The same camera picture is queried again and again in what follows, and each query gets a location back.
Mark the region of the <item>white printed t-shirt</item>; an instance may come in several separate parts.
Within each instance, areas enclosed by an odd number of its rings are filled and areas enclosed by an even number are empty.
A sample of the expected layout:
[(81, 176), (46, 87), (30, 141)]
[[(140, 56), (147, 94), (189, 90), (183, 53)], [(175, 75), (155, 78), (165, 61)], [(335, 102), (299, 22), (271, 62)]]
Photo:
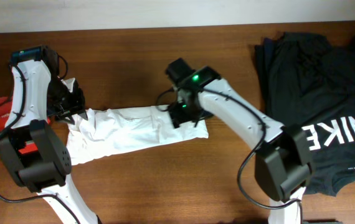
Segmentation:
[(87, 119), (73, 115), (68, 125), (67, 149), (72, 165), (115, 154), (124, 154), (209, 137), (205, 121), (183, 123), (175, 128), (170, 115), (155, 106), (87, 110)]

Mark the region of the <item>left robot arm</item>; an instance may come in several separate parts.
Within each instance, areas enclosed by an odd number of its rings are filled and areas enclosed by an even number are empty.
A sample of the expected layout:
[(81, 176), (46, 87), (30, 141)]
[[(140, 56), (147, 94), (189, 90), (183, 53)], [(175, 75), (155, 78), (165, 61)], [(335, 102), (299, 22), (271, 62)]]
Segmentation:
[(42, 198), (63, 223), (100, 223), (72, 180), (72, 158), (48, 119), (74, 124), (87, 118), (85, 97), (74, 78), (60, 74), (65, 59), (47, 45), (11, 54), (14, 79), (11, 111), (0, 131), (0, 160), (16, 185)]

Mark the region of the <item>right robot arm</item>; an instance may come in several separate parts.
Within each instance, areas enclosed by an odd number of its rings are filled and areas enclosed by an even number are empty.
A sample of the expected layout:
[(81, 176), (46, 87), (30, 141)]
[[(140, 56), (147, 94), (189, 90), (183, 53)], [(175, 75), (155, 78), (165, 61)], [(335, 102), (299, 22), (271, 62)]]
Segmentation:
[[(302, 196), (315, 169), (301, 126), (287, 126), (265, 115), (208, 66), (195, 70), (179, 58), (165, 73), (176, 94), (166, 109), (173, 126), (197, 124), (212, 116), (221, 119), (251, 148), (237, 172), (242, 195), (270, 211), (269, 223), (303, 223)], [(255, 180), (270, 199), (269, 205), (254, 200), (242, 185), (242, 172), (251, 158), (255, 159)]]

